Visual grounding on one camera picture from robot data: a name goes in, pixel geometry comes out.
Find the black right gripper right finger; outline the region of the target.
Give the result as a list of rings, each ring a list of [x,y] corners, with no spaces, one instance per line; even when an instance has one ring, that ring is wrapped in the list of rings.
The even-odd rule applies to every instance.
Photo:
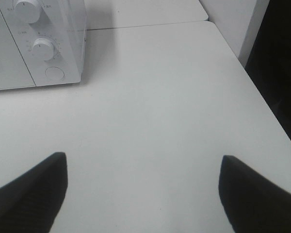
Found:
[[[291,193],[235,156],[222,158],[218,192],[236,233],[291,233]]]

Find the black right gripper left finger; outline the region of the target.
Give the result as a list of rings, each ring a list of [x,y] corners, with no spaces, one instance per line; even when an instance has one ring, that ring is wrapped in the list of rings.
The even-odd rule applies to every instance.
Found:
[[[48,233],[68,187],[66,154],[56,152],[0,188],[0,233]]]

